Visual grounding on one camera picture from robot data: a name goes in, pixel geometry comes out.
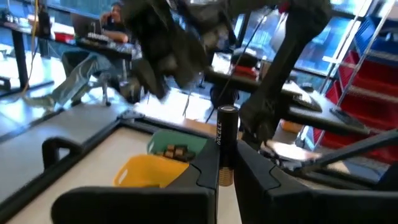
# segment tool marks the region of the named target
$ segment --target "keyboard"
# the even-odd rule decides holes
[[[112,41],[109,37],[105,35],[95,34],[93,32],[88,33],[86,38],[90,41],[99,42],[101,44],[107,44],[108,42]]]

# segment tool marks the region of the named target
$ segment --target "sneaker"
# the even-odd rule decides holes
[[[50,95],[40,97],[23,97],[25,103],[36,108],[44,108],[46,110],[54,110],[55,100]]]

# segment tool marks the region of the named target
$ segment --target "chair leg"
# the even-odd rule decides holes
[[[103,80],[102,82],[102,100],[105,103],[106,106],[111,106],[111,102],[109,102],[108,98],[108,82],[106,80]]]

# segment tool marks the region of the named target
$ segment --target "red shelf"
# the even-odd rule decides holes
[[[313,129],[314,142],[318,141],[321,132],[322,131],[319,129],[315,128]],[[339,149],[341,147],[348,146],[350,144],[356,143],[366,138],[367,136],[356,136],[356,135],[342,136],[326,131],[325,135],[322,138],[321,145],[329,149]],[[398,147],[389,146],[389,147],[379,148],[377,151],[370,152],[368,154],[365,154],[364,156],[379,162],[392,164],[395,161],[398,161]]]
[[[340,84],[334,82],[326,97],[337,103],[340,96]],[[341,109],[373,129],[387,131],[398,127],[398,106],[393,103],[346,95]]]
[[[356,52],[350,51],[344,61],[356,65],[359,62],[359,56]],[[341,84],[346,88],[354,69],[340,66],[338,70]],[[398,97],[398,68],[365,60],[354,78],[353,86]]]

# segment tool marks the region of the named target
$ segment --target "cable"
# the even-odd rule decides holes
[[[195,86],[192,85],[191,89],[189,90],[187,102],[185,103],[184,111],[183,111],[183,113],[182,113],[182,116],[184,116],[184,117],[187,116],[187,109],[188,109],[188,106],[189,106],[189,98],[191,97],[191,94],[192,94],[192,91],[193,91],[193,88],[194,88],[194,87],[195,87]]]
[[[8,101],[7,103],[3,103],[3,104],[15,103],[20,98],[25,97],[27,89],[29,87],[29,81],[30,81],[30,78],[32,77],[32,73],[33,73],[33,62],[34,62],[34,59],[35,59],[35,56],[37,53],[37,49],[38,49],[38,46],[35,46],[36,45],[35,44],[35,36],[36,36],[36,29],[37,29],[37,15],[39,12],[39,0],[35,0],[34,4],[35,4],[35,20],[34,20],[33,28],[32,28],[32,39],[30,42],[30,51],[32,52],[32,61],[30,63],[30,71],[29,71],[29,76],[27,77],[27,83],[24,86],[24,89],[22,90],[21,94],[16,99]]]
[[[261,18],[261,20],[259,21],[259,23],[257,24],[256,28],[254,29],[254,32],[253,32],[252,36],[251,36],[250,39],[249,39],[249,42],[248,42],[248,43],[246,44],[246,46],[243,48],[242,54],[241,54],[241,55],[239,56],[239,58],[237,59],[235,65],[233,65],[233,67],[232,67],[232,69],[231,69],[231,75],[228,77],[228,80],[227,80],[227,82],[225,83],[224,88],[222,89],[220,95],[217,97],[217,102],[220,101],[221,97],[223,96],[224,92],[226,91],[226,89],[227,89],[227,87],[228,87],[228,85],[229,85],[229,83],[230,83],[232,77],[234,76],[236,65],[239,64],[239,61],[242,59],[243,53],[245,53],[246,49],[249,47],[250,42],[252,41],[252,39],[253,39],[254,35],[256,34],[257,30],[260,28],[260,25],[262,24],[263,20],[264,20],[267,16],[269,16],[269,14],[271,14],[272,12],[273,12],[273,10],[270,10],[268,13],[264,14],[263,17]],[[213,107],[213,109],[211,110],[211,112],[210,112],[210,114],[209,114],[209,117],[207,117],[207,119],[206,119],[206,123],[209,122],[209,120],[210,120],[211,116],[213,115],[215,109],[216,109],[216,108]]]

